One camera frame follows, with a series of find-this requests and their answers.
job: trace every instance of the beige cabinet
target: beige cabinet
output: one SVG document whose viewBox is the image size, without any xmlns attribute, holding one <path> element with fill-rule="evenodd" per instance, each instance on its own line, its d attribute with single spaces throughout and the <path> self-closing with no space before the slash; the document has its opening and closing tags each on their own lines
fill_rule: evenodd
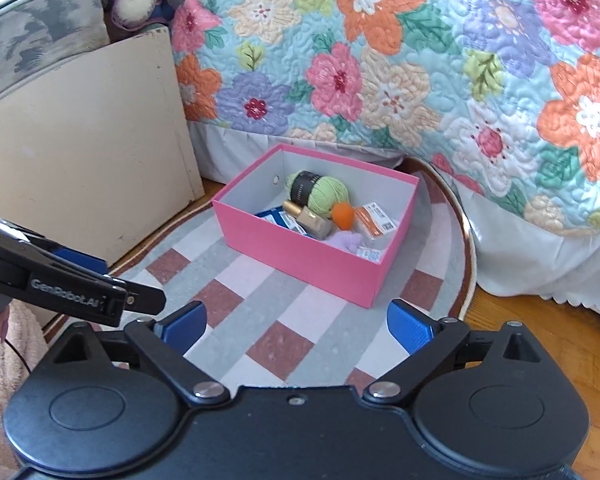
<svg viewBox="0 0 600 480">
<path fill-rule="evenodd" d="M 0 216 L 113 263 L 204 194 L 168 31 L 0 99 Z"/>
</svg>

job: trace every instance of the white bed skirt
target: white bed skirt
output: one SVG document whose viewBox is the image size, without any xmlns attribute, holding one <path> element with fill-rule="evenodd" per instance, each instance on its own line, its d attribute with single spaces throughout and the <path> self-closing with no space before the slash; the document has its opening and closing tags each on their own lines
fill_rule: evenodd
<svg viewBox="0 0 600 480">
<path fill-rule="evenodd" d="M 279 143 L 350 156 L 389 168 L 399 152 L 248 134 L 189 123 L 200 173 L 226 184 Z M 496 296 L 533 294 L 558 303 L 584 305 L 600 313 L 600 234 L 560 237 L 512 215 L 458 184 L 462 207 L 474 230 L 478 284 Z"/>
</svg>

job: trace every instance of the nail polish bottle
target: nail polish bottle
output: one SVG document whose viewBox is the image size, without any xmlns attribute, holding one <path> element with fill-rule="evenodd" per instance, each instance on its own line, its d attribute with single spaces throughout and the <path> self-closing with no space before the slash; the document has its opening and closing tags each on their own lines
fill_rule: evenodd
<svg viewBox="0 0 600 480">
<path fill-rule="evenodd" d="M 291 200 L 285 200 L 282 203 L 282 209 L 295 218 L 307 233 L 318 240 L 324 240 L 331 233 L 333 222 L 318 216 L 307 207 L 300 207 Z"/>
</svg>

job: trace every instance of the pink towel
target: pink towel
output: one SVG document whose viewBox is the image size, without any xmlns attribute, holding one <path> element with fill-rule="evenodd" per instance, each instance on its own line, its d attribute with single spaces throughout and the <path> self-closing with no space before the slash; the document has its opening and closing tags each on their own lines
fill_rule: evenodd
<svg viewBox="0 0 600 480">
<path fill-rule="evenodd" d="M 7 339 L 18 349 L 30 368 L 38 364 L 47 350 L 38 320 L 24 303 L 11 302 Z M 0 342 L 0 480 L 10 478 L 19 468 L 7 444 L 2 415 L 11 396 L 27 378 L 27 371 L 11 348 Z"/>
</svg>

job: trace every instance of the metal screw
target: metal screw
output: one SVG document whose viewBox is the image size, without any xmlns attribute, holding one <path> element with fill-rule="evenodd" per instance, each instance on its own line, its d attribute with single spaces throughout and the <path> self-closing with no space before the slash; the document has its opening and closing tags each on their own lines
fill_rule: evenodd
<svg viewBox="0 0 600 480">
<path fill-rule="evenodd" d="M 376 399 L 390 399 L 400 393 L 400 386 L 390 381 L 378 381 L 369 386 L 369 393 Z"/>
<path fill-rule="evenodd" d="M 213 399 L 224 394 L 224 386 L 215 381 L 203 381 L 193 387 L 193 394 L 199 399 Z"/>
<path fill-rule="evenodd" d="M 306 400 L 304 400 L 304 397 L 293 396 L 289 397 L 289 400 L 287 402 L 292 406 L 302 406 L 306 402 Z"/>
</svg>

